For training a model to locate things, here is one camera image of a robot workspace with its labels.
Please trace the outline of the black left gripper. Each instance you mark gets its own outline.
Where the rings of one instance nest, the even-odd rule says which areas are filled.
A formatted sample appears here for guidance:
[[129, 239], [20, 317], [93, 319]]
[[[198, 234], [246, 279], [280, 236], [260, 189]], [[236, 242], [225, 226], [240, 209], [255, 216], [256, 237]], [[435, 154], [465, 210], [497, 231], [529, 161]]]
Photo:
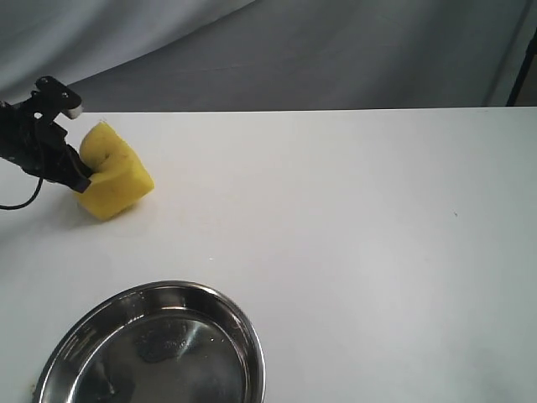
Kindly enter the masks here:
[[[83, 193], [91, 184], [91, 169], [66, 144], [67, 132], [57, 123], [42, 125], [34, 113], [22, 113], [1, 102], [1, 158], [24, 173]], [[65, 152], [73, 165], [63, 166]]]

